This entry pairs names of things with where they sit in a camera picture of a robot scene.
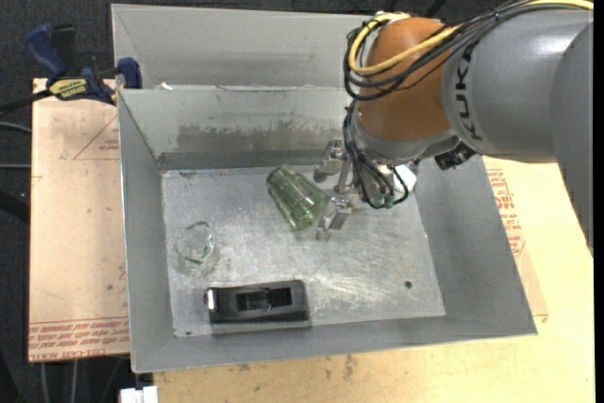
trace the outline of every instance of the clear glass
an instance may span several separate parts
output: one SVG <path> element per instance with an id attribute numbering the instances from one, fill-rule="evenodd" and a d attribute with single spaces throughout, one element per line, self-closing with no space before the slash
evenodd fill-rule
<path id="1" fill-rule="evenodd" d="M 218 260 L 218 247 L 206 222 L 184 228 L 170 243 L 172 266 L 187 276 L 203 276 Z"/>
<path id="2" fill-rule="evenodd" d="M 266 186 L 294 230 L 310 227 L 325 211 L 327 194 L 287 163 L 266 178 Z"/>

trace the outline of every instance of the cardboard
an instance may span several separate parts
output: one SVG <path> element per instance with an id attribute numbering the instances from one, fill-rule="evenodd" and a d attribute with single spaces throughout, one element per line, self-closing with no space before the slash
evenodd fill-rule
<path id="1" fill-rule="evenodd" d="M 117 110 L 46 98 L 32 131 L 28 360 L 127 354 Z"/>

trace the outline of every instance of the gray metal bin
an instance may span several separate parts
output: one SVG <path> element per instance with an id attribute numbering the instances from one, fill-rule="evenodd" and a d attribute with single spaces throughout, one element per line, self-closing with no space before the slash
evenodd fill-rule
<path id="1" fill-rule="evenodd" d="M 361 21 L 113 6 L 115 56 L 144 79 L 118 102 L 134 371 L 535 332 L 480 159 L 446 172 L 423 161 L 404 204 L 358 210 L 329 241 L 291 232 L 266 192 L 276 165 L 310 175 L 341 137 L 345 35 Z M 220 259 L 184 277 L 166 244 L 200 220 Z M 309 327 L 212 334 L 205 288 L 294 278 Z"/>

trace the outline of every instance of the green glass bottle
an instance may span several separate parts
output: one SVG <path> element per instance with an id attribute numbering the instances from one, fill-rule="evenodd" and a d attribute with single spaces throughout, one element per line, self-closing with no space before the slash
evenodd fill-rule
<path id="1" fill-rule="evenodd" d="M 310 227 L 323 215 L 327 194 L 293 166 L 279 165 L 266 178 L 266 186 L 294 230 Z"/>

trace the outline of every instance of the bin floor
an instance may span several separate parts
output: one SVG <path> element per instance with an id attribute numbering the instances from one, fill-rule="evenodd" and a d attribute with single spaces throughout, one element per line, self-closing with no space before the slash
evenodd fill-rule
<path id="1" fill-rule="evenodd" d="M 312 179 L 311 166 L 296 166 Z M 206 222 L 219 250 L 202 277 L 169 265 L 176 336 L 211 334 L 203 293 L 209 286 L 301 279 L 312 325 L 445 315 L 428 241 L 413 194 L 391 210 L 362 205 L 317 241 L 316 224 L 290 229 L 266 190 L 274 167 L 162 174 L 167 243 L 185 227 Z M 327 193 L 331 176 L 318 186 Z"/>

